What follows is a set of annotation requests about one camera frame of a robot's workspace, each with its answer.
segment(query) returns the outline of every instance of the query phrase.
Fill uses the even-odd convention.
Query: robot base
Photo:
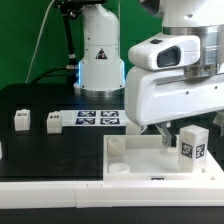
[[[123,95],[124,88],[116,89],[116,90],[98,91],[98,90],[84,89],[80,85],[74,84],[74,93],[79,95],[89,96],[89,97],[114,97],[118,95]]]

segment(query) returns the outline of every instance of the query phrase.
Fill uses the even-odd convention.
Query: black cable
[[[31,84],[36,84],[40,79],[42,79],[42,78],[45,78],[45,77],[55,77],[55,76],[57,76],[57,75],[49,75],[50,73],[53,73],[53,72],[57,72],[57,71],[66,71],[66,67],[58,67],[58,68],[53,68],[53,69],[50,69],[50,70],[48,70],[48,71],[46,71],[46,72],[44,72],[43,74],[41,74],[40,76],[38,76],[37,78],[35,78],[32,82],[31,82]]]

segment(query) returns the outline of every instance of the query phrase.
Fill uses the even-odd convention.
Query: white block
[[[202,172],[206,168],[207,129],[190,125],[180,129],[178,165],[185,172]]]
[[[147,129],[147,126],[138,126],[131,121],[126,122],[126,135],[141,135]]]
[[[61,133],[62,131],[62,117],[59,111],[48,114],[47,118],[47,133]]]
[[[14,117],[14,123],[16,131],[30,130],[30,110],[17,110]]]

